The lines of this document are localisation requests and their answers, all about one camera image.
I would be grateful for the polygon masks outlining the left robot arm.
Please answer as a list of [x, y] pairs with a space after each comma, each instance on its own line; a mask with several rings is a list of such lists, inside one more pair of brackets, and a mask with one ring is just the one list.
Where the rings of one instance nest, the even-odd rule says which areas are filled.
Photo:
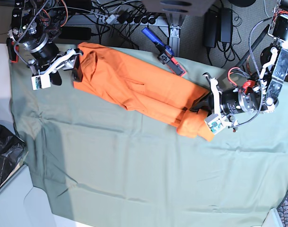
[[248, 124], [259, 114], [273, 112], [288, 75], [288, 0], [278, 0], [273, 15], [254, 25], [248, 52], [227, 72], [232, 88], [223, 90], [218, 80], [204, 73], [210, 92], [192, 112], [204, 110], [204, 122], [213, 134]]

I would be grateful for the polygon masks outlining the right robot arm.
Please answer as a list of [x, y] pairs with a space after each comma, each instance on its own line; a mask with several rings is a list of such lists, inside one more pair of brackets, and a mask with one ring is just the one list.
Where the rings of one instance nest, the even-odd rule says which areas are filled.
[[60, 86], [59, 70], [71, 71], [75, 82], [83, 74], [77, 49], [60, 51], [54, 40], [68, 22], [70, 7], [63, 0], [17, 0], [6, 41], [12, 62], [21, 60], [32, 72], [33, 90]]

